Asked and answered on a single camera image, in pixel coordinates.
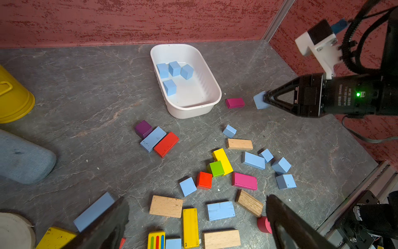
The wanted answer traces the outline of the small blue block bottom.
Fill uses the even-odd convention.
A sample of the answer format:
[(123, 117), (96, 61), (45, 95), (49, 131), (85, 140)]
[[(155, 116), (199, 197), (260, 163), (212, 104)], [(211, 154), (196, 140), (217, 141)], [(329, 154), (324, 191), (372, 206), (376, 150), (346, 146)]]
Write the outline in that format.
[(166, 239), (165, 249), (181, 249), (182, 241), (181, 238)]

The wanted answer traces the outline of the blue cube right cluster a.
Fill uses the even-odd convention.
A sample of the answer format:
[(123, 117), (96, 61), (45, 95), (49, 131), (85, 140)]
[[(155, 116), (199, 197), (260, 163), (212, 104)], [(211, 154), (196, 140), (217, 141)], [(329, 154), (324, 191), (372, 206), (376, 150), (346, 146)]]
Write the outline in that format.
[(268, 164), (269, 162), (271, 162), (274, 159), (274, 156), (272, 155), (272, 153), (269, 151), (269, 149), (265, 149), (262, 152), (259, 153), (259, 156), (261, 156), (262, 158), (264, 158), (265, 163)]

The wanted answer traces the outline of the long blue block left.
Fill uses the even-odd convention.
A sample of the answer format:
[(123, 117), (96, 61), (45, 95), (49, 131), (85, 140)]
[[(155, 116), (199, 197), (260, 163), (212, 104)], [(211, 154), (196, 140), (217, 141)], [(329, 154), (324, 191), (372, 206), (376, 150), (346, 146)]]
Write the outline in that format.
[(100, 215), (114, 204), (115, 200), (110, 193), (106, 192), (85, 211), (83, 211), (75, 220), (74, 224), (79, 232), (85, 230)]

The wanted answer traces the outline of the red block left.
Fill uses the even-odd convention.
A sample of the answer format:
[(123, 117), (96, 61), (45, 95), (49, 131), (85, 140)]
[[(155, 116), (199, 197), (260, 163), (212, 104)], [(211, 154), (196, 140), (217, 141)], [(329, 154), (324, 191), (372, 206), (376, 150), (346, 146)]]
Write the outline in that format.
[(123, 246), (124, 246), (124, 244), (125, 244), (125, 241), (126, 241), (126, 238), (122, 238), (122, 239), (121, 239), (119, 249), (122, 249), (122, 248), (123, 248)]

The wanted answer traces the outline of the tape roll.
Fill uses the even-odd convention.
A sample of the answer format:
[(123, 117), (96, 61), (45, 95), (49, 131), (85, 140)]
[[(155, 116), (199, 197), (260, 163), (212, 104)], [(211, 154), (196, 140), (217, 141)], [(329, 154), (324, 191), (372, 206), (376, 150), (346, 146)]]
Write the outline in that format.
[(1, 249), (34, 249), (33, 225), (21, 215), (1, 213)]

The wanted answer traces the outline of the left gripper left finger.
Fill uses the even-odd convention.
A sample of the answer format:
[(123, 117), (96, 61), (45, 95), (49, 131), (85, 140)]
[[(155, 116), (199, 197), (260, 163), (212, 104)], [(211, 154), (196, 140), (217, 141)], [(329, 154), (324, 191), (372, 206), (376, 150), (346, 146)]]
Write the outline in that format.
[(118, 249), (129, 222), (129, 204), (119, 198), (64, 249)]

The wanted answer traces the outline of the tan long block bottom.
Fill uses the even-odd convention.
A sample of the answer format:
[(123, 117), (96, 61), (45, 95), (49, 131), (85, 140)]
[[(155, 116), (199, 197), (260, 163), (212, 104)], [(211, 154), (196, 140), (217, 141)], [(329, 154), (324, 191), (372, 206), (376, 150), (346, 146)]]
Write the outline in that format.
[(224, 249), (241, 246), (238, 230), (226, 230), (203, 233), (205, 249)]

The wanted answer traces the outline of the blue cube top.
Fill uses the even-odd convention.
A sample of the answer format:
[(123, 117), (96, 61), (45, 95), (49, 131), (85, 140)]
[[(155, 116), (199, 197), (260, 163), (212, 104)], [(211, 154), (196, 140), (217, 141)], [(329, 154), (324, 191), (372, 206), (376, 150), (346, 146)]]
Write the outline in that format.
[(181, 66), (177, 61), (173, 61), (169, 63), (169, 73), (175, 77), (180, 75), (181, 73)]

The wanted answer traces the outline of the red long block upper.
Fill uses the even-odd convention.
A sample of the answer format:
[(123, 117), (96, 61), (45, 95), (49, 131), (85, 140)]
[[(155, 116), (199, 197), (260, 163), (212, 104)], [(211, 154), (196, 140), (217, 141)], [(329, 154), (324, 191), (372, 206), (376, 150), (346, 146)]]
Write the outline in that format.
[(179, 137), (173, 132), (168, 133), (155, 147), (154, 151), (164, 158), (166, 154), (178, 143)]

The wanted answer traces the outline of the blue notched block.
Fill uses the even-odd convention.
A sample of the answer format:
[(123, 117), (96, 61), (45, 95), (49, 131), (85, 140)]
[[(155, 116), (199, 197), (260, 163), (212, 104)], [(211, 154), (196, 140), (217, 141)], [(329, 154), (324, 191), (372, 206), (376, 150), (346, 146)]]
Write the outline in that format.
[(234, 205), (231, 201), (211, 203), (206, 206), (209, 221), (217, 221), (236, 216)]

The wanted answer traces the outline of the blue cube right lowest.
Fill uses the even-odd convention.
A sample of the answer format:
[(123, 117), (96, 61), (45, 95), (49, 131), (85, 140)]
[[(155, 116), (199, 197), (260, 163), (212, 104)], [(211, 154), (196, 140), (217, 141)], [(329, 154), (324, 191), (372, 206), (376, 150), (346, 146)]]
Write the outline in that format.
[(296, 188), (296, 183), (292, 174), (283, 174), (276, 177), (278, 188), (283, 189), (291, 189)]

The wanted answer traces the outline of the long blue block upper-left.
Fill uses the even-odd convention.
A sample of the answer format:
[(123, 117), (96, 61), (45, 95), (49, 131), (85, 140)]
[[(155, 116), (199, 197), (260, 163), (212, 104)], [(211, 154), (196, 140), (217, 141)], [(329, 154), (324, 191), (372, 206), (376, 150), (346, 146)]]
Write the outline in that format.
[(152, 152), (154, 147), (161, 142), (161, 140), (166, 136), (166, 132), (160, 128), (156, 127), (146, 138), (144, 138), (140, 145), (147, 151)]

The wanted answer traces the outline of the blue cube by red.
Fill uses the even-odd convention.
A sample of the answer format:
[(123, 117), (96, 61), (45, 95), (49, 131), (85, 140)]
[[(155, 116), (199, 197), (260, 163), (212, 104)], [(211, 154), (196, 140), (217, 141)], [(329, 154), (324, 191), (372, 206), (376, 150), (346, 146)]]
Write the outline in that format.
[(185, 180), (181, 181), (179, 184), (183, 192), (183, 195), (185, 197), (197, 191), (197, 187), (192, 177), (186, 178)]

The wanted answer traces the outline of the tan block right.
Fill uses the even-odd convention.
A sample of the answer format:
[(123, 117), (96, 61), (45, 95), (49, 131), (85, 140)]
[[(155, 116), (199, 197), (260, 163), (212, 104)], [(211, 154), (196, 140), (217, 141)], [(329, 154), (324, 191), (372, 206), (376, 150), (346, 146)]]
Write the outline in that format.
[(227, 149), (253, 150), (254, 147), (251, 140), (227, 139)]

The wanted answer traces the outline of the green cube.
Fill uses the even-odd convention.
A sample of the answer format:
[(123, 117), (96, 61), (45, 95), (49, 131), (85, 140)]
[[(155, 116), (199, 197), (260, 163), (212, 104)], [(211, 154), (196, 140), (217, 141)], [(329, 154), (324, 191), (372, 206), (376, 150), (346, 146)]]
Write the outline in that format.
[(220, 161), (215, 161), (207, 165), (207, 172), (212, 174), (212, 177), (224, 176), (224, 169)]

